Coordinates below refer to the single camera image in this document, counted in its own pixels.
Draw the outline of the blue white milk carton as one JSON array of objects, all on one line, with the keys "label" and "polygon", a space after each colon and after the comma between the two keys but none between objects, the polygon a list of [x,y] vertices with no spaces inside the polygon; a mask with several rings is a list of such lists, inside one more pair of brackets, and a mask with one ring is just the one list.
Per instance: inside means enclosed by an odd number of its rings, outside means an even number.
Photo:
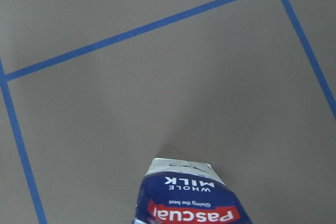
[{"label": "blue white milk carton", "polygon": [[133,223],[251,223],[211,165],[155,158],[140,185]]}]

